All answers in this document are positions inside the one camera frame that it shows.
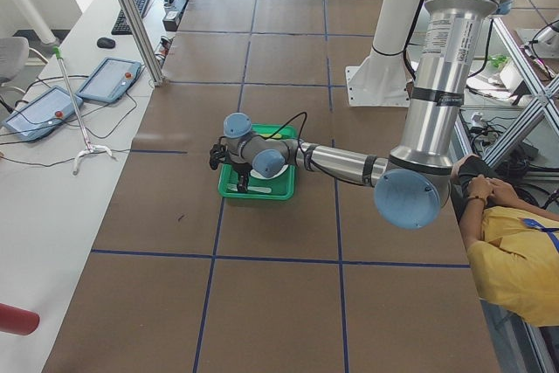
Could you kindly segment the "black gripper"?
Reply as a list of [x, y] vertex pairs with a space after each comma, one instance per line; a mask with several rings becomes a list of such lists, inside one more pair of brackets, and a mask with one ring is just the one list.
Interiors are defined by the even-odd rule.
[[238, 174], [237, 191], [247, 192], [250, 172], [252, 166], [250, 163], [232, 162], [231, 168]]

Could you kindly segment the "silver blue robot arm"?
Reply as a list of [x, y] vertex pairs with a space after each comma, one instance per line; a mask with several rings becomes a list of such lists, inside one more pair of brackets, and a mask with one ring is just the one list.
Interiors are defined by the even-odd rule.
[[346, 70], [353, 107], [405, 107], [399, 144], [381, 158], [253, 130], [246, 114], [224, 120], [210, 165], [226, 163], [246, 191], [249, 175], [276, 176], [288, 165], [369, 186], [382, 217], [418, 229], [433, 222], [451, 187], [448, 150], [463, 104], [483, 21], [513, 0], [383, 0], [369, 55]]

